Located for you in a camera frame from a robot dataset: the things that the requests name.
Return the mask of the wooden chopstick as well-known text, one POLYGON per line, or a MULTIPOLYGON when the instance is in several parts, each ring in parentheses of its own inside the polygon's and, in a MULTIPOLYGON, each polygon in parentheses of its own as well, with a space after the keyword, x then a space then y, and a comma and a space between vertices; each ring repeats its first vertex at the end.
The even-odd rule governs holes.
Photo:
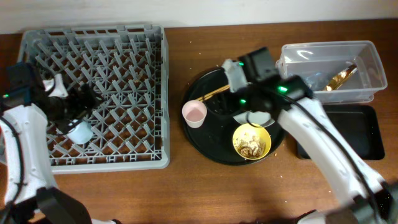
POLYGON ((223 92, 223 91, 226 91, 226 90, 229 90, 229 85, 222 86, 222 87, 220 87, 220 88, 218 88, 218 89, 216 89, 216 90, 214 90, 214 91, 212 91, 212 92, 210 92, 210 93, 207 93, 207 94, 205 94, 204 96, 197 98, 197 100, 198 100, 198 101, 206 101, 206 100, 209 100, 209 99, 212 98, 214 95, 219 94, 219 93, 221 93, 221 92, 223 92))
POLYGON ((227 89, 227 88, 224 88, 224 89, 217 89, 217 90, 215 90, 215 91, 212 91, 211 93, 206 94, 206 95, 203 96, 203 97, 197 98, 197 100, 198 100, 198 101, 201 101, 201 102, 204 102, 204 101, 206 101, 206 100, 209 100, 209 99, 212 98, 213 96, 215 96, 215 95, 217 95, 217 94, 219 94, 219 93, 223 93, 223 92, 225 92, 225 91, 228 91, 228 89, 227 89))

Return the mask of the light blue cup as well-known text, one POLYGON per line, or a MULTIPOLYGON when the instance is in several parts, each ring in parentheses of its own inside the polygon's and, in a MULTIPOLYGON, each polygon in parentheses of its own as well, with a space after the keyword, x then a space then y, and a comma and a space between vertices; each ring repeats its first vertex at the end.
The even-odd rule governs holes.
POLYGON ((94 135, 91 125, 86 121, 80 122, 75 128, 71 129, 67 136, 75 144, 86 144, 94 135))

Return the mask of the yellow bowl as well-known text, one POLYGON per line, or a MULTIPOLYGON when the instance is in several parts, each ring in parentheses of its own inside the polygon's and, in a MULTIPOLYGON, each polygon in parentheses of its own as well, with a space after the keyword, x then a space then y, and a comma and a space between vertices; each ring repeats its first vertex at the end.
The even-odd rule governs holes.
POLYGON ((264 158, 271 150, 271 135, 258 124, 242 124, 233 133, 233 147, 244 159, 264 158))

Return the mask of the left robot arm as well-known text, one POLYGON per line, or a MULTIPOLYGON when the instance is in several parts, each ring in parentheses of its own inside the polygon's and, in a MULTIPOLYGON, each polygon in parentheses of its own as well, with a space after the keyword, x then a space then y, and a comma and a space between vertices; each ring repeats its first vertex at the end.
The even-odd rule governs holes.
POLYGON ((86 207, 62 192, 49 161, 47 125, 85 144, 93 132, 83 118, 103 102, 87 84, 68 89, 61 74, 40 75, 39 68, 20 62, 7 67, 9 89, 1 97, 1 132, 5 143, 7 189, 1 223, 96 223, 86 207))

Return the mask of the food scraps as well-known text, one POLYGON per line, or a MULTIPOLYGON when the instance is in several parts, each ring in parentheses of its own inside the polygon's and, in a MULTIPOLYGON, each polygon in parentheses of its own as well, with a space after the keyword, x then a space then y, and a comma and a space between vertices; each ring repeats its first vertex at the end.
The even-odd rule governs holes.
POLYGON ((234 140, 234 147, 243 157, 257 159, 265 152, 266 143, 258 135, 243 133, 234 140))

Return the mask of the round black serving tray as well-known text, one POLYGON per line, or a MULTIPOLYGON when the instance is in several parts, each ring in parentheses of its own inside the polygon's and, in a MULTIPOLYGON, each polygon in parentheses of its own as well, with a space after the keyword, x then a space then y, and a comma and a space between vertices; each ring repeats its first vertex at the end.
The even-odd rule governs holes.
MULTIPOLYGON (((187 88, 182 104, 195 100, 228 83, 221 68, 212 68, 198 75, 187 88)), ((191 128, 181 119, 187 139, 198 152, 212 161, 229 166, 243 166, 256 163, 241 157, 233 147, 233 133, 240 126, 232 116, 217 116, 209 110, 199 128, 191 128)))

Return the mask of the gold snack wrapper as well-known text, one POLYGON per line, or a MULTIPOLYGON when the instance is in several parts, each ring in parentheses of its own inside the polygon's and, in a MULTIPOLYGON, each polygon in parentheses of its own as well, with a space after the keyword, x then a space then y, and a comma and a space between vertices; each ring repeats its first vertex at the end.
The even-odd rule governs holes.
POLYGON ((339 89, 348 79, 350 79, 358 68, 355 64, 350 65, 348 68, 342 70, 335 75, 329 83, 324 87, 323 91, 333 91, 339 89))

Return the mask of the pink cup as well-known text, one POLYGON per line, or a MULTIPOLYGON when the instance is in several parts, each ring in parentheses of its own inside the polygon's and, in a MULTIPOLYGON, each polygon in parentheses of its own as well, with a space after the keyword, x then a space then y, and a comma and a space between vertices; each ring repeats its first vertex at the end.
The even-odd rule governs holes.
POLYGON ((191 128, 199 128, 207 116, 205 104, 198 100, 190 100, 183 105, 182 116, 191 128))

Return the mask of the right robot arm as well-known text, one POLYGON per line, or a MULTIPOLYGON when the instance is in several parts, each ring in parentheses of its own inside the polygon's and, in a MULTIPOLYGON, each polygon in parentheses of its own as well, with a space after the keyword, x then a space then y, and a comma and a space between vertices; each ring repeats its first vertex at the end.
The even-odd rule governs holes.
POLYGON ((266 47, 226 59, 216 72, 239 96, 239 111, 269 113, 295 138, 340 201, 339 208, 313 210, 294 223, 397 223, 397 183, 388 184, 355 153, 303 79, 281 75, 266 47))

